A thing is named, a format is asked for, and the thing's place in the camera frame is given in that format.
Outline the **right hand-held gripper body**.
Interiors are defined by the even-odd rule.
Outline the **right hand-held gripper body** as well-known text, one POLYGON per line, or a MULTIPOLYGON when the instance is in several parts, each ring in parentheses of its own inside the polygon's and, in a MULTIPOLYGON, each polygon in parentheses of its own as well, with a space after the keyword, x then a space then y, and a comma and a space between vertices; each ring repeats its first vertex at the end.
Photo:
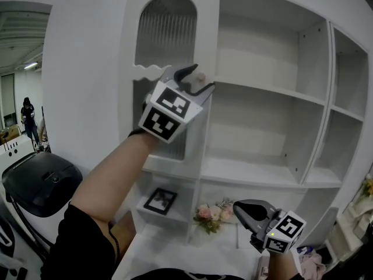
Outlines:
POLYGON ((272 219, 257 234, 251 234, 250 243, 260 253, 264 250, 285 254, 302 235, 307 222, 293 211, 280 219, 272 219))

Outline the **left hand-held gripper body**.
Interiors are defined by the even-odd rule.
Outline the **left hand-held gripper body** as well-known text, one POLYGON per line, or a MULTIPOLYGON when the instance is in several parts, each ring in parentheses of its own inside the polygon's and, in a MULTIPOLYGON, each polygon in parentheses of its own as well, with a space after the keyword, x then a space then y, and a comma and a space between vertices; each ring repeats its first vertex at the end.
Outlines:
POLYGON ((163 142, 172 142, 203 110, 174 89, 174 68, 167 68, 147 100, 138 126, 163 142))

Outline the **person's right forearm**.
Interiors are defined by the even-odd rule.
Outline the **person's right forearm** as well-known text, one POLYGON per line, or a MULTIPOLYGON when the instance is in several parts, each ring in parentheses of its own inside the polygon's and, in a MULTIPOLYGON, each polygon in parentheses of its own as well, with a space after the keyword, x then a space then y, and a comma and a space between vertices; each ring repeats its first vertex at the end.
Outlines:
POLYGON ((293 255, 270 252, 267 280, 304 280, 298 272, 293 255))

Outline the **person's left forearm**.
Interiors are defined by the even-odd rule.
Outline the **person's left forearm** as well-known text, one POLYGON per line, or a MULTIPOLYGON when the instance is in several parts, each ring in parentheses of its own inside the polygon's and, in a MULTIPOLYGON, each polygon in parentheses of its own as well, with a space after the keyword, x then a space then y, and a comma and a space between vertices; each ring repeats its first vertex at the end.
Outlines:
POLYGON ((129 136, 82 181, 71 205, 88 214, 100 227, 107 226, 158 142, 147 132, 129 136))

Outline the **white table top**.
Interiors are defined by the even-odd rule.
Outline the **white table top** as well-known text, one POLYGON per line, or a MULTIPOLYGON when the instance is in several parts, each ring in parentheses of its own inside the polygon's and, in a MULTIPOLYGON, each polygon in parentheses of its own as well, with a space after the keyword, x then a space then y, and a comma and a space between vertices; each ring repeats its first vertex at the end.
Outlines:
POLYGON ((236 225, 225 225, 216 237, 209 237, 199 247, 192 244, 173 244, 137 234, 120 262, 112 280, 131 280, 159 268, 177 268, 199 274, 227 274, 254 280, 260 254, 249 246, 249 235, 244 248, 238 248, 236 225))

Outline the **white shelf cabinet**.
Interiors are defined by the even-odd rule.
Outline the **white shelf cabinet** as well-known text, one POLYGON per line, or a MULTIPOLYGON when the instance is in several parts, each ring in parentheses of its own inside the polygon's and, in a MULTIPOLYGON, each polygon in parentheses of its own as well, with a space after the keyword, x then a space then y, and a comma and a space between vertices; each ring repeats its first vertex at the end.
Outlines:
POLYGON ((321 242, 367 123, 372 50, 351 32, 370 24, 364 0, 219 0, 200 176, 143 168, 130 193, 136 231, 203 243, 199 205, 260 199, 306 220, 300 243, 321 242), (166 216, 143 207, 156 188, 178 193, 166 216))

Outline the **white box with slots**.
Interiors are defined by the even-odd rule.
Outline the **white box with slots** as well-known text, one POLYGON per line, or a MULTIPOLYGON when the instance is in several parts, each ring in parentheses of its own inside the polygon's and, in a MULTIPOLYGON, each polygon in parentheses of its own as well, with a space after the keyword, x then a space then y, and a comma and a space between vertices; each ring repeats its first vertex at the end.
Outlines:
POLYGON ((17 161, 34 153, 32 140, 21 135, 0 146, 0 177, 17 161))

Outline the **pink flower bouquet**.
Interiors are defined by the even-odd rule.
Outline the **pink flower bouquet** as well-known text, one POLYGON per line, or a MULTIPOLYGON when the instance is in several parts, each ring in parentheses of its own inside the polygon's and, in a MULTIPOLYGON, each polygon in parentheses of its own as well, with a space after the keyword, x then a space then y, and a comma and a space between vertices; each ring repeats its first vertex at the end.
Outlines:
POLYGON ((216 234, 222 224, 233 221, 235 217, 233 205, 234 201, 228 198, 214 204, 199 205, 195 211, 193 221, 208 235, 216 234))

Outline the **pink cloth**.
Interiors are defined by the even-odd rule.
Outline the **pink cloth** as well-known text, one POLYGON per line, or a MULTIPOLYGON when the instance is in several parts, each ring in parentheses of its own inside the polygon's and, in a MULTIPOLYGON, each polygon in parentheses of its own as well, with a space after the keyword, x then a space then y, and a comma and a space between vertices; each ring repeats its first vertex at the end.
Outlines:
POLYGON ((322 280, 326 266, 322 263, 322 256, 314 249, 303 248, 299 253, 302 277, 305 280, 322 280))

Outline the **white side rack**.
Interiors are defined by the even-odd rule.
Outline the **white side rack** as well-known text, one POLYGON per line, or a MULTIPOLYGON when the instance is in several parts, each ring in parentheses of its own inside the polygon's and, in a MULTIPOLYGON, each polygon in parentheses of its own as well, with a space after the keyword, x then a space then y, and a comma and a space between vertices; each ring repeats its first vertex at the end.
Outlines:
POLYGON ((340 227, 350 249, 360 247, 368 224, 373 216, 373 196, 350 202, 343 213, 337 216, 340 227))

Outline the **yellow flower bouquet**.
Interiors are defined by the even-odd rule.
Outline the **yellow flower bouquet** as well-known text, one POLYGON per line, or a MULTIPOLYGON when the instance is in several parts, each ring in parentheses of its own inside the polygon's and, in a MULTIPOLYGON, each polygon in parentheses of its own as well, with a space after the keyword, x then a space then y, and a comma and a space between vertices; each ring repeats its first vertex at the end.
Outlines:
POLYGON ((364 180, 361 199, 365 200, 371 196, 373 196, 373 176, 367 173, 364 180))

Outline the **white bin with black lid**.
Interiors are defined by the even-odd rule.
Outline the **white bin with black lid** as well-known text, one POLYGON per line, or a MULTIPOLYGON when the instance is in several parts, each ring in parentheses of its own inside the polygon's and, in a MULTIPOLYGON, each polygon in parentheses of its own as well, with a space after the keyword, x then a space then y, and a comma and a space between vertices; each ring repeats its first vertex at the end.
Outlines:
POLYGON ((55 244, 58 225, 82 180, 74 164, 47 152, 28 155, 2 173, 7 202, 46 248, 55 244))

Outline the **cardboard box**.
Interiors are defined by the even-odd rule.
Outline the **cardboard box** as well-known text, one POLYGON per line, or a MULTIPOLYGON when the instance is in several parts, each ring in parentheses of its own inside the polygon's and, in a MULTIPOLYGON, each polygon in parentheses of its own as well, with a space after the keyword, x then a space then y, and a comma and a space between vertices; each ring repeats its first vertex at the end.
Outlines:
POLYGON ((20 134, 21 132, 17 124, 6 127, 0 131, 0 146, 19 137, 20 134))

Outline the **person's black t-shirt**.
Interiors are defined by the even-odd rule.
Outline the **person's black t-shirt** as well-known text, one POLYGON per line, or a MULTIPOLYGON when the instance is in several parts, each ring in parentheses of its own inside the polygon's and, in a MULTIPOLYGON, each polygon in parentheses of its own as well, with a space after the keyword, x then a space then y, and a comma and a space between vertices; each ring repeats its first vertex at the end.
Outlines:
MULTIPOLYGON (((41 268, 41 280, 111 280, 116 255, 110 235, 86 213, 70 205, 58 226, 58 236, 41 268)), ((233 275, 205 275, 162 268, 132 280, 243 280, 233 275)))

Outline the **black picture frame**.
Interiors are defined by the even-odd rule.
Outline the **black picture frame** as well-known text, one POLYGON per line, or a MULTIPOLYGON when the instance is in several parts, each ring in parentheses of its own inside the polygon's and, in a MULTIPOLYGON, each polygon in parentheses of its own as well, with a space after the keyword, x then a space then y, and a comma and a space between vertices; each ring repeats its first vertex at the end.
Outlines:
POLYGON ((149 211, 166 216, 177 196, 177 192, 156 188, 143 207, 149 211))

